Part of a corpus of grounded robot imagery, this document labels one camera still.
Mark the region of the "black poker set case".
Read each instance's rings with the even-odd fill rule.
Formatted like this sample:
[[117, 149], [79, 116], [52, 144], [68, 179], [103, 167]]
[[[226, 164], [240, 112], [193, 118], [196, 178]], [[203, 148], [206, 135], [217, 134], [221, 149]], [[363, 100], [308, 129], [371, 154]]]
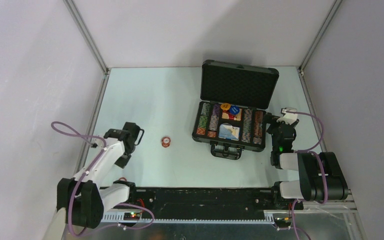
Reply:
[[[262, 144], [253, 143], [254, 115], [256, 111], [267, 113], [276, 84], [280, 77], [277, 69], [245, 64], [236, 64], [208, 59], [201, 67], [200, 102], [192, 130], [192, 139], [208, 144], [210, 154], [228, 160], [239, 160], [243, 151], [262, 152], [266, 147], [266, 128], [262, 125]], [[196, 130], [203, 103], [210, 104], [209, 118], [205, 135], [197, 135]], [[208, 137], [210, 117], [214, 104], [228, 103], [242, 110], [241, 121], [222, 119], [220, 110], [216, 137]], [[252, 110], [250, 143], [242, 142], [244, 110]], [[218, 137], [221, 124], [240, 127], [239, 141]]]

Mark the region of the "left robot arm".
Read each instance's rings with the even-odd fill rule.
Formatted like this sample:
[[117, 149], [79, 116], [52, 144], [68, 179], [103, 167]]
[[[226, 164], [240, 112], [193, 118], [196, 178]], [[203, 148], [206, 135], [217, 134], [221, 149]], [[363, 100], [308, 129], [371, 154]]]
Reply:
[[70, 129], [67, 136], [81, 138], [98, 151], [88, 165], [73, 177], [62, 178], [57, 185], [56, 208], [66, 210], [65, 221], [69, 230], [72, 231], [74, 226], [96, 228], [104, 214], [119, 204], [125, 208], [136, 206], [135, 183], [115, 180], [111, 186], [104, 187], [103, 182], [113, 166], [120, 169], [127, 166], [145, 131], [136, 123], [126, 122], [122, 129], [110, 128], [102, 136], [82, 135], [66, 123], [52, 122], [52, 129], [60, 134], [65, 132], [58, 129], [58, 125]]

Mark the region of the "blue round dealer button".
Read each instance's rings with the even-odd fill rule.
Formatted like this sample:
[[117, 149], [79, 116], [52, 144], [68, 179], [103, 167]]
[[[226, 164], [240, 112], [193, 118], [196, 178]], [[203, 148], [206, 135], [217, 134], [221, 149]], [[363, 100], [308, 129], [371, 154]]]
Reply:
[[228, 112], [232, 115], [237, 115], [239, 114], [241, 111], [241, 109], [238, 107], [238, 106], [235, 106], [235, 105], [231, 105]]

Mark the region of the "orange round button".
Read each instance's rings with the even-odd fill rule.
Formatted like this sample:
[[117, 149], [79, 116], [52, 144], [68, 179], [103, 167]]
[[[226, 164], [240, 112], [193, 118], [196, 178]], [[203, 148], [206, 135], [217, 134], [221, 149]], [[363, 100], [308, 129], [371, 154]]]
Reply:
[[222, 103], [220, 105], [220, 108], [223, 110], [223, 111], [228, 111], [230, 108], [231, 108], [231, 104], [229, 103]]

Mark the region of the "red Texas Hold'em card deck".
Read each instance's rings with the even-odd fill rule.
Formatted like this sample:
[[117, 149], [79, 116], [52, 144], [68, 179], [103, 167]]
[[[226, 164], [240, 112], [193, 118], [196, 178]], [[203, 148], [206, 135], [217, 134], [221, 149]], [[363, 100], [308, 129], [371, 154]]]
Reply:
[[232, 121], [241, 121], [242, 120], [242, 110], [240, 109], [238, 113], [233, 114], [229, 111], [222, 111], [221, 118], [225, 120], [232, 120]]

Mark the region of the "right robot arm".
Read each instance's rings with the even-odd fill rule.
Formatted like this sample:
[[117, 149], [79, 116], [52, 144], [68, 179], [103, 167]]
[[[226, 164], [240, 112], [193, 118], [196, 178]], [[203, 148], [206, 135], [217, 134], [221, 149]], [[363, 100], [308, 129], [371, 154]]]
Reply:
[[349, 188], [335, 153], [316, 153], [312, 148], [294, 150], [299, 112], [283, 111], [282, 116], [267, 114], [262, 120], [264, 126], [269, 126], [266, 132], [271, 136], [270, 164], [279, 170], [297, 172], [298, 179], [276, 182], [272, 187], [271, 204], [284, 209], [292, 199], [321, 204], [345, 200]]

